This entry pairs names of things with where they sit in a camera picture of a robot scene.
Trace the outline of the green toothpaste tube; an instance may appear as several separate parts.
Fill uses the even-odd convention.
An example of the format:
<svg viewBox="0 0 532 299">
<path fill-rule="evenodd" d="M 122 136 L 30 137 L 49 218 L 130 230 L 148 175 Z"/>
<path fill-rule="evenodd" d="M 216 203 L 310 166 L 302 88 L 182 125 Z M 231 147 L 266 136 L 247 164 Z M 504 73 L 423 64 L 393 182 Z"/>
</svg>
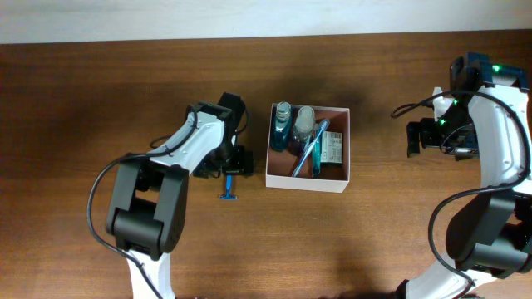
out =
<svg viewBox="0 0 532 299">
<path fill-rule="evenodd" d="M 321 139 L 322 137 L 316 137 L 315 143 L 313 145 L 313 151 L 312 151 L 312 171 L 313 171 L 313 177 L 317 178 L 321 173 Z"/>
</svg>

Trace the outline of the teal mouthwash bottle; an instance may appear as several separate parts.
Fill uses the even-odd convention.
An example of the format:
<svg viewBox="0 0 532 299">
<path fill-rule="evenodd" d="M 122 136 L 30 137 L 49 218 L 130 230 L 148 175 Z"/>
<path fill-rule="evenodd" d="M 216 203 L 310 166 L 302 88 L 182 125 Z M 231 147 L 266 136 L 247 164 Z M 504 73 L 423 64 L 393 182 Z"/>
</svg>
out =
<svg viewBox="0 0 532 299">
<path fill-rule="evenodd" d="M 284 101 L 276 106 L 273 133 L 270 146 L 274 151 L 283 152 L 288 147 L 288 135 L 292 124 L 292 106 Z"/>
</svg>

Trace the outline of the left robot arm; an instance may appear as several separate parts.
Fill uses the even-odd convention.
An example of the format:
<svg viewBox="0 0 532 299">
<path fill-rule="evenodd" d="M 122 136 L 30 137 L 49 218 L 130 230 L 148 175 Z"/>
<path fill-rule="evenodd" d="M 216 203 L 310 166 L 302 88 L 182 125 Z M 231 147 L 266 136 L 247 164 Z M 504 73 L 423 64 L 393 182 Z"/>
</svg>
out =
<svg viewBox="0 0 532 299">
<path fill-rule="evenodd" d="M 185 225 L 190 176 L 250 176 L 253 154 L 237 139 L 249 113 L 240 96 L 224 93 L 219 102 L 188 107 L 184 124 L 146 154 L 126 154 L 117 174 L 106 216 L 111 250 L 130 268 L 135 298 L 172 298 L 170 254 Z"/>
</svg>

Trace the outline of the green white soap box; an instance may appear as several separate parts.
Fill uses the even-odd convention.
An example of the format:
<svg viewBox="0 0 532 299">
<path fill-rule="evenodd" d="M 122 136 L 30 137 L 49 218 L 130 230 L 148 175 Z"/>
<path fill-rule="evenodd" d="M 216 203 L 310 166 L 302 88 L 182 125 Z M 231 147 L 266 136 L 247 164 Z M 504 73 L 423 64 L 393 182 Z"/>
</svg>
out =
<svg viewBox="0 0 532 299">
<path fill-rule="evenodd" d="M 343 134 L 338 132 L 325 131 L 322 133 L 321 143 L 321 163 L 322 164 L 342 164 L 343 163 Z"/>
</svg>

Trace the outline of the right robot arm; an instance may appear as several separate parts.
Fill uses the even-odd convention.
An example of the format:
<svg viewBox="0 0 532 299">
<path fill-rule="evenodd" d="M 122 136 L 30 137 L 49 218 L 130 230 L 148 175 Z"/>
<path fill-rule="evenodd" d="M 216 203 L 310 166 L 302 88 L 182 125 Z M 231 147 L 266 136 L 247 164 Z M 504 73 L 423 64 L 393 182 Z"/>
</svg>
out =
<svg viewBox="0 0 532 299">
<path fill-rule="evenodd" d="M 531 270 L 531 137 L 525 70 L 469 52 L 450 66 L 450 89 L 396 108 L 418 107 L 431 118 L 406 126 L 407 155 L 439 149 L 458 160 L 477 158 L 481 186 L 453 194 L 428 224 L 435 262 L 403 281 L 393 298 L 464 298 L 486 283 Z"/>
</svg>

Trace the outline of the blue white toothbrush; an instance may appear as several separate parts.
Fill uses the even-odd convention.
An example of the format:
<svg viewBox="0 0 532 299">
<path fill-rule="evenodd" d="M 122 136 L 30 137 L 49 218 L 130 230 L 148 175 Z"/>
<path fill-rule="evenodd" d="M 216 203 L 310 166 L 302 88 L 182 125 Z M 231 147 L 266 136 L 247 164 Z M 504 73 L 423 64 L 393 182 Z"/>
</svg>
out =
<svg viewBox="0 0 532 299">
<path fill-rule="evenodd" d="M 319 123 L 316 136 L 308 143 L 308 145 L 304 148 L 304 151 L 300 155 L 298 164 L 292 173 L 293 177 L 298 177 L 299 173 L 301 172 L 301 169 L 303 168 L 305 161 L 307 160 L 308 156 L 312 153 L 315 144 L 318 142 L 321 135 L 329 127 L 329 125 L 330 125 L 330 119 L 323 119 Z"/>
</svg>

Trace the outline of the blue disposable razor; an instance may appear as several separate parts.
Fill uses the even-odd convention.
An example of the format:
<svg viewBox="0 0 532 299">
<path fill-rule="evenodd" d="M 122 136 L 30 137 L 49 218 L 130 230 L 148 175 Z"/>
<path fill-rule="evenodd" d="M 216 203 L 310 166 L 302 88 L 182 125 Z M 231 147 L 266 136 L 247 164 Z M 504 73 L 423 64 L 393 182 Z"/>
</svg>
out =
<svg viewBox="0 0 532 299">
<path fill-rule="evenodd" d="M 230 174 L 225 175 L 225 188 L 224 188 L 224 194 L 221 194 L 219 196 L 222 200 L 236 200 L 238 197 L 231 193 L 233 185 L 233 176 Z"/>
</svg>

